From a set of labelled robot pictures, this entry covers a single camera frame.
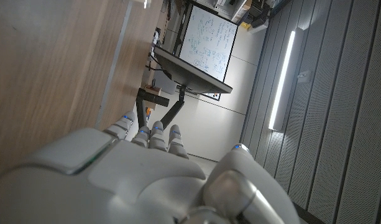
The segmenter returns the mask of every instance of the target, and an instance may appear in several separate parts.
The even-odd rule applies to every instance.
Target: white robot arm
[[[135,114],[103,132],[81,129],[0,177],[0,223],[299,223],[291,200],[237,144],[208,179],[177,125],[156,122],[125,141]]]

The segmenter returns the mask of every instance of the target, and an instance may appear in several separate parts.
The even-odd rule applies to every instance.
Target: gray slatted wall
[[[288,42],[305,30],[283,130],[267,128]],[[270,25],[241,141],[325,223],[381,223],[381,0],[293,0]]]
[[[326,223],[332,223],[337,198],[341,191],[344,164],[349,150],[354,120],[360,98],[365,68],[369,59],[369,50],[374,32],[374,20],[377,0],[371,4],[354,0],[342,2],[336,6],[343,13],[352,14],[342,50],[342,57],[336,78],[318,168],[313,183],[309,212],[320,217]]]

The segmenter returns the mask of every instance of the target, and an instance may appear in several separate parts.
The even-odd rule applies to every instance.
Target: wall panel
[[[380,203],[381,10],[342,190],[337,223],[375,223]]]
[[[351,143],[354,120],[369,59],[378,1],[341,1],[342,12],[352,7],[321,146],[308,211],[326,223],[335,216],[342,174]]]

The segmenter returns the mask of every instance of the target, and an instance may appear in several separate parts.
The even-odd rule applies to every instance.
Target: wooden table
[[[0,0],[0,175],[64,134],[132,110],[162,0]]]

